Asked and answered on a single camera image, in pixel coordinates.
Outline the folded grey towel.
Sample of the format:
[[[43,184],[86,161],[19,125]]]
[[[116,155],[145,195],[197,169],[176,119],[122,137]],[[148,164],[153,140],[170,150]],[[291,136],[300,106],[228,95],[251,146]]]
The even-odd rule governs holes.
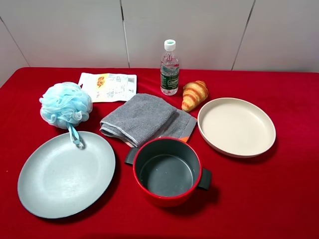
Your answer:
[[[100,132],[118,138],[129,147],[141,147],[161,137],[187,142],[196,126],[196,118],[175,108],[164,99],[136,94],[100,121]]]

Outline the golden croissant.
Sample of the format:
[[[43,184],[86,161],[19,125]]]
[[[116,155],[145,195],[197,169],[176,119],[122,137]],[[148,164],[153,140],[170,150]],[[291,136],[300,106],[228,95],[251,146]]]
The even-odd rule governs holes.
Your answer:
[[[183,87],[181,109],[190,112],[207,99],[208,88],[204,81],[189,82]]]

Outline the clear plastic water bottle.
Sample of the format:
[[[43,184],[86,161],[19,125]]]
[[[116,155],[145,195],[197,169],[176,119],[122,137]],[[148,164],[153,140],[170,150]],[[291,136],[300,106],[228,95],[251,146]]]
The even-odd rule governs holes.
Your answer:
[[[175,40],[168,39],[164,42],[164,54],[160,63],[160,89],[167,96],[175,95],[178,91],[180,63],[175,48]]]

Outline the white snack packet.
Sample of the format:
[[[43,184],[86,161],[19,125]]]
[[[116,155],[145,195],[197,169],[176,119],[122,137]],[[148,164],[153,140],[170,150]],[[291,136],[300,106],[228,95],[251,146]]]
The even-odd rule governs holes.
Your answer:
[[[137,93],[137,76],[82,73],[78,85],[93,103],[126,102]]]

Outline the cream round plate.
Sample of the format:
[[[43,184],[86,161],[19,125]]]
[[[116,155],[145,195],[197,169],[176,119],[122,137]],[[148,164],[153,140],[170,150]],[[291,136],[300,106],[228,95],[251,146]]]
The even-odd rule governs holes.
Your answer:
[[[197,125],[213,149],[237,158],[258,156],[276,139],[270,117],[256,105],[236,98],[207,102],[198,113]]]

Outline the light blue bath loofah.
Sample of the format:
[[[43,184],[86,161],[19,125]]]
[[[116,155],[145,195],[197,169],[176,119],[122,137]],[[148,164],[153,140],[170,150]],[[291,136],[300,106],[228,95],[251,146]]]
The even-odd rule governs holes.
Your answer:
[[[72,143],[83,149],[84,143],[75,127],[89,119],[93,109],[91,97],[79,85],[64,82],[50,87],[39,101],[42,119],[52,126],[67,129]]]

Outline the grey-blue round plate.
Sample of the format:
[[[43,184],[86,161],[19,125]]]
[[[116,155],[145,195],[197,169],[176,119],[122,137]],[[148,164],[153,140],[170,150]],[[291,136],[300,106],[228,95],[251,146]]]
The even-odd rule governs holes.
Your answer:
[[[79,136],[83,147],[64,133],[36,149],[22,167],[17,193],[33,215],[72,216],[95,203],[109,187],[116,168],[113,148],[95,133],[81,131]]]

